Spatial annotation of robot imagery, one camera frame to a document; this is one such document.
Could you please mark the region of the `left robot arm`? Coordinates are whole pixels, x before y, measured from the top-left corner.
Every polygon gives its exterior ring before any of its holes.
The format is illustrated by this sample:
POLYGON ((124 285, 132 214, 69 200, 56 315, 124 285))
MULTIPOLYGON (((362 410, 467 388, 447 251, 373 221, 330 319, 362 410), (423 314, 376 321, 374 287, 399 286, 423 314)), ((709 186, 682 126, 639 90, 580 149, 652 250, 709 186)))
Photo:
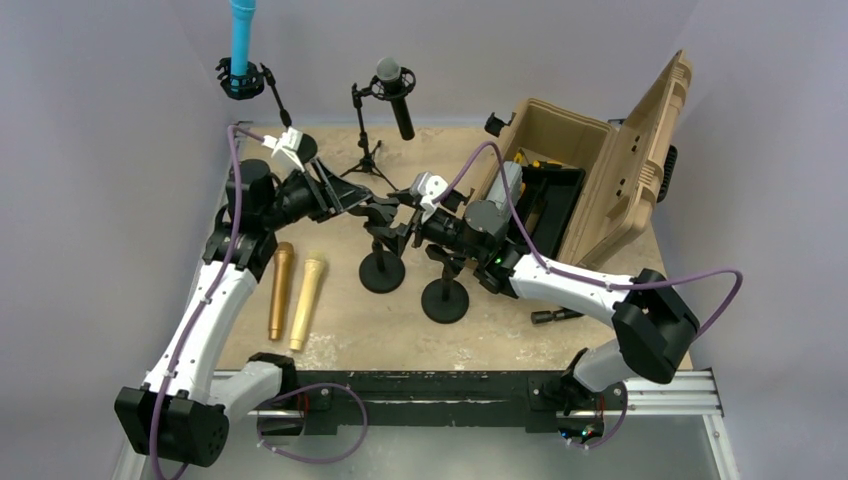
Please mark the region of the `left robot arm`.
POLYGON ((177 331, 142 384, 116 397, 116 415, 136 453, 208 467, 221 455, 230 427, 256 407, 308 411, 307 391, 283 355, 254 354, 227 380, 213 380, 226 338, 273 260, 277 231, 303 218, 324 222, 374 198, 317 158, 307 165, 284 179, 259 159, 231 170, 227 203, 216 215, 177 331))

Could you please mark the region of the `gold microphone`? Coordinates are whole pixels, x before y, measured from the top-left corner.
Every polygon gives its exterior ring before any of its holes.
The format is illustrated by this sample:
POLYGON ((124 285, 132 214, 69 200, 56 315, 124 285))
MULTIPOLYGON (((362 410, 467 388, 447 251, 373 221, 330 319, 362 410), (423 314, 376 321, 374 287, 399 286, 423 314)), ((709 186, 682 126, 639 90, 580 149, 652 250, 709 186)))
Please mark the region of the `gold microphone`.
POLYGON ((279 341, 284 336, 294 258, 294 246, 290 242, 281 242, 273 255, 274 270, 268 319, 268 338, 271 341, 279 341))

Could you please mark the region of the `cream microphone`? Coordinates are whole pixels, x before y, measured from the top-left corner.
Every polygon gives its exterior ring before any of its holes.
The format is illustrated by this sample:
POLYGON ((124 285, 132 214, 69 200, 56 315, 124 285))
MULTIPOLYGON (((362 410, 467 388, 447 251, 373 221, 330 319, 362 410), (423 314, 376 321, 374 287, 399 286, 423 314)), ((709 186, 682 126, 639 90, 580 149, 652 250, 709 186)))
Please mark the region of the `cream microphone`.
POLYGON ((289 339, 292 351, 299 352, 304 347, 326 266, 326 256, 320 251, 311 251, 304 261, 304 275, 289 339))

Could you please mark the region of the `black t-shaped adapter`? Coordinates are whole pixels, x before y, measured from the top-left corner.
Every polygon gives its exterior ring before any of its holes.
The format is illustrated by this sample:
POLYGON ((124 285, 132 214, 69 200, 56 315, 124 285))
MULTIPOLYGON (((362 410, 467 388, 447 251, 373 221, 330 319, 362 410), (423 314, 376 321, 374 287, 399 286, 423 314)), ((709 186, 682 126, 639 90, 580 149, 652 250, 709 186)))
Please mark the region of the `black t-shaped adapter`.
POLYGON ((533 325, 542 325, 551 322, 564 320, 572 320, 582 317, 583 314, 574 310, 561 308, 558 310, 543 310, 534 311, 531 313, 531 323, 533 325))

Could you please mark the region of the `black toolbox tray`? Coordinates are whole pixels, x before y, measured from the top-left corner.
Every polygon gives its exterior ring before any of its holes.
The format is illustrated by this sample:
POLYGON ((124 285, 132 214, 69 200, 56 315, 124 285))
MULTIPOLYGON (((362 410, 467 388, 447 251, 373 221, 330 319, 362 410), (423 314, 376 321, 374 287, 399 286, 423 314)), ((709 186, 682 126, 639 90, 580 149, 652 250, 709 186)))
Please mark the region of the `black toolbox tray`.
POLYGON ((580 168, 522 168, 523 190, 516 210, 541 255, 558 255, 585 177, 585 170, 580 168))

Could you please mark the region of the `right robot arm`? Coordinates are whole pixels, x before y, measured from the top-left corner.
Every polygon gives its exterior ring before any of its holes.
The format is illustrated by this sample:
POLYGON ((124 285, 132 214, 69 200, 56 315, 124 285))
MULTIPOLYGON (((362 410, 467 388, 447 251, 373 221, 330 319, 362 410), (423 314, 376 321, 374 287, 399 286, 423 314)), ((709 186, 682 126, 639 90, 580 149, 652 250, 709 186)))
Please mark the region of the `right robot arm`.
POLYGON ((631 377, 670 383, 699 333, 697 316, 659 272, 607 274, 545 257, 508 238, 512 218, 491 201, 474 201, 457 216, 432 196, 403 190, 370 198, 352 212, 390 255, 400 257, 410 240, 422 241, 443 263, 447 273, 433 302, 446 322, 464 314, 465 306, 451 306, 450 294, 459 271, 473 263, 474 276, 493 294, 547 302, 606 323, 613 339, 577 354, 561 381, 573 406, 584 407, 631 377))

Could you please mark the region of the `tan toolbox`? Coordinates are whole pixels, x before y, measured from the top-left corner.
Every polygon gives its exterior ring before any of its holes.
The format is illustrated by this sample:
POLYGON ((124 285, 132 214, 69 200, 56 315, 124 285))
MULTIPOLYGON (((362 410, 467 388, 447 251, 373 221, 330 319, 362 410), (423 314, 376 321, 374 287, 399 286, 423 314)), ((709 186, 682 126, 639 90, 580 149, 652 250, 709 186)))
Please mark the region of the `tan toolbox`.
MULTIPOLYGON (((558 255, 561 263, 590 270, 637 239, 664 198, 676 162, 670 142, 692 79, 692 64, 678 51, 619 127, 552 103, 529 98, 508 124, 492 117, 502 157, 490 156, 473 200, 486 198, 507 161, 522 167, 580 168, 583 188, 558 255)), ((507 233, 533 243, 521 220, 507 233)))

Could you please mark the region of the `blue microphone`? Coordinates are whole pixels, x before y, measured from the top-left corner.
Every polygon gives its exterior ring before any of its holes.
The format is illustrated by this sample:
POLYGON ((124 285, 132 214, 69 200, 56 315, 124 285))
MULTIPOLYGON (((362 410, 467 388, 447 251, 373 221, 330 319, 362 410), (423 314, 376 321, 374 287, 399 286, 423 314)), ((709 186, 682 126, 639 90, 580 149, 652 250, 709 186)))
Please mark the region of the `blue microphone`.
POLYGON ((256 11, 256 0, 231 0, 232 16, 230 73, 245 76, 251 40, 251 25, 256 11))

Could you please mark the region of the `black grey-head microphone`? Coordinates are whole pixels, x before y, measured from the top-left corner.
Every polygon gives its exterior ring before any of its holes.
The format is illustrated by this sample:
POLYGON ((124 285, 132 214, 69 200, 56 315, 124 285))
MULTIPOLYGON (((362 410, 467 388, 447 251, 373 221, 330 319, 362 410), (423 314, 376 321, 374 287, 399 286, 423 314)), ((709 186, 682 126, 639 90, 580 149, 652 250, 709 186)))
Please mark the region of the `black grey-head microphone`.
POLYGON ((382 88, 383 99, 391 104, 401 138, 412 140, 415 130, 406 97, 414 90, 415 74, 394 58, 384 57, 377 64, 376 79, 382 88))

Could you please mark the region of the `black tripod mic stand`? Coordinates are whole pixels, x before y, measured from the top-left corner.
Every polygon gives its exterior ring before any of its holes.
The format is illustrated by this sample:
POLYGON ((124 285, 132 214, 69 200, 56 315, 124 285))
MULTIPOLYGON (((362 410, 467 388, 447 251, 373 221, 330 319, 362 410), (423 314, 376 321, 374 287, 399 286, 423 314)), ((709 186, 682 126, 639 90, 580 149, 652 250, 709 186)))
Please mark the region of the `black tripod mic stand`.
POLYGON ((351 100, 353 107, 356 111, 357 122, 359 127, 359 139, 357 142, 357 146, 362 150, 363 155, 352 167, 344 171, 341 176, 344 177, 351 173, 363 173, 375 176, 384 180, 392 190, 397 191, 397 187, 382 172, 382 170, 377 166, 376 163, 376 154, 378 150, 382 147, 382 141, 378 140, 373 148, 370 147, 370 139, 365 128, 365 122, 362 111, 363 100, 368 97, 372 97, 378 101, 388 102, 385 101, 382 97, 382 88, 378 84, 376 74, 372 77, 369 84, 365 88, 360 88, 357 83, 354 83, 351 86, 351 100))

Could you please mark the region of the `black round-base stand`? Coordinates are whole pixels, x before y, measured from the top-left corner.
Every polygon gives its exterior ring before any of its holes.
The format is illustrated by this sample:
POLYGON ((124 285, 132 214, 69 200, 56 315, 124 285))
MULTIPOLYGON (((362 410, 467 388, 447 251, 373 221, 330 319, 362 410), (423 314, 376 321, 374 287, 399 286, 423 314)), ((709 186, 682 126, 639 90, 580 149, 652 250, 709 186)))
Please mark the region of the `black round-base stand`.
POLYGON ((465 267, 465 258, 435 244, 428 245, 425 253, 429 259, 442 264, 442 273, 422 291, 422 309, 433 322, 455 323, 465 316, 470 304, 466 288, 456 280, 465 267))
MULTIPOLYGON (((230 57, 225 57, 219 60, 215 71, 217 72, 219 85, 224 90, 226 96, 233 100, 253 99, 263 93, 266 87, 269 87, 283 126, 281 133, 288 127, 294 127, 292 117, 285 108, 277 89, 276 78, 272 71, 263 63, 256 66, 254 63, 248 61, 248 69, 245 76, 232 76, 230 73, 230 57)), ((317 143, 311 136, 304 133, 298 154, 303 161, 305 171, 306 163, 317 155, 317 143)))
MULTIPOLYGON (((373 198, 361 206, 355 207, 351 213, 366 218, 366 225, 392 226, 397 214, 397 206, 390 206, 388 199, 373 198)), ((369 291, 385 294, 396 290, 404 281, 405 265, 400 257, 380 249, 373 250, 359 265, 359 279, 369 291)))

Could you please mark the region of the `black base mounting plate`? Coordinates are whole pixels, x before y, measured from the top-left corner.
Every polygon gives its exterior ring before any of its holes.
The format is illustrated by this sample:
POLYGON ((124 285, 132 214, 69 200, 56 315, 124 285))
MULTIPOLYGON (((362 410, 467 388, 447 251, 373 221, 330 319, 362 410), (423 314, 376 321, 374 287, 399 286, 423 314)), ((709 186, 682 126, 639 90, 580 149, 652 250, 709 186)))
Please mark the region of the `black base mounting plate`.
POLYGON ((305 423, 308 435, 341 426, 519 428, 526 433, 602 432, 604 417, 624 405, 625 385, 584 392, 559 370, 322 371, 301 370, 257 414, 305 423))

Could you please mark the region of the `grey plastic case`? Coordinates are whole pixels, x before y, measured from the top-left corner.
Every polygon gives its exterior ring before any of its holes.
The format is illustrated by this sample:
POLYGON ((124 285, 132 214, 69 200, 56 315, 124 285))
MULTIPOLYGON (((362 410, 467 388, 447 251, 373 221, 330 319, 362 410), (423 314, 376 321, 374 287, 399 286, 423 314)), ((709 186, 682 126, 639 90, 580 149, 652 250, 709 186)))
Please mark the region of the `grey plastic case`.
POLYGON ((521 195, 523 167, 519 163, 507 161, 503 164, 503 170, 506 181, 497 171, 485 200, 493 203, 502 216, 509 216, 510 207, 517 204, 521 195))

